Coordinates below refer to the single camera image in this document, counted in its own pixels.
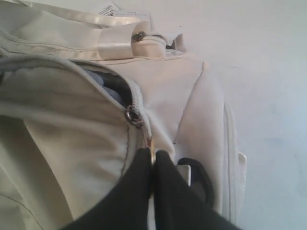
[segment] gray fabric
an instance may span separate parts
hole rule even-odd
[[[109,73],[102,73],[100,72],[99,74],[96,72],[92,72],[90,70],[86,70],[85,72],[87,72],[108,94],[110,94],[111,97],[113,97],[118,103],[120,103],[121,105],[124,105],[124,102],[121,98],[121,96],[114,90],[104,86],[105,82],[103,80],[104,77],[109,77]]]

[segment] bag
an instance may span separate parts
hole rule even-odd
[[[2,229],[60,229],[150,145],[199,161],[236,223],[246,158],[216,78],[184,50],[136,18],[0,0]]]

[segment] white wall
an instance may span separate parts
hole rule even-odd
[[[103,0],[40,0],[91,10]],[[241,227],[307,229],[307,1],[115,0],[211,64],[248,157]]]

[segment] stitching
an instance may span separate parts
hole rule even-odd
[[[0,196],[2,196],[2,197],[4,197],[4,198],[7,198],[7,199],[9,199],[9,200],[11,200],[11,201],[14,201],[14,202],[18,203],[19,205],[21,205],[22,207],[24,207],[25,210],[27,210],[27,211],[32,215],[32,217],[34,218],[35,222],[39,225],[39,227],[40,227],[42,230],[44,230],[43,227],[38,223],[38,221],[37,221],[37,219],[35,218],[35,216],[33,215],[33,213],[32,213],[23,203],[19,202],[18,200],[12,199],[12,198],[10,198],[10,197],[8,197],[8,196],[5,196],[5,195],[3,195],[3,194],[0,194]]]
[[[195,83],[194,83],[194,85],[193,85],[193,88],[192,88],[192,90],[191,90],[190,96],[189,96],[189,98],[188,98],[188,100],[187,100],[186,106],[185,106],[185,108],[184,108],[184,110],[183,110],[183,112],[182,112],[182,115],[181,115],[181,118],[180,118],[180,122],[179,122],[179,124],[178,124],[178,129],[177,129],[177,132],[176,132],[176,136],[175,136],[175,138],[173,139],[173,143],[175,142],[175,140],[176,140],[176,138],[177,138],[178,131],[179,131],[180,126],[181,126],[181,122],[182,122],[183,115],[184,115],[184,113],[185,113],[186,110],[187,110],[187,106],[188,106],[188,104],[189,104],[189,102],[190,102],[190,100],[191,100],[191,96],[192,96],[192,94],[193,94],[193,92],[194,92],[194,88],[195,88],[197,82],[199,81],[199,79],[201,78],[202,74],[204,73],[204,71],[205,71],[205,62],[202,63],[202,71],[201,71],[201,74],[199,75],[199,77],[198,77],[197,80],[195,81]]]
[[[129,126],[127,126],[127,150],[126,150],[126,157],[125,157],[125,161],[124,161],[123,168],[122,168],[122,170],[121,170],[120,177],[122,177],[122,176],[123,176],[123,174],[124,174],[124,170],[125,170],[126,163],[127,163],[127,159],[128,159],[128,152],[129,152],[129,140],[130,140],[130,135],[129,135]]]

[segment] cream bag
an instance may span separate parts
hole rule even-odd
[[[236,223],[246,158],[216,78],[184,53],[181,35],[136,18],[0,0],[0,56],[2,230],[57,230],[80,217],[152,139],[174,163],[201,162],[214,209]],[[121,82],[125,106],[85,70]]]

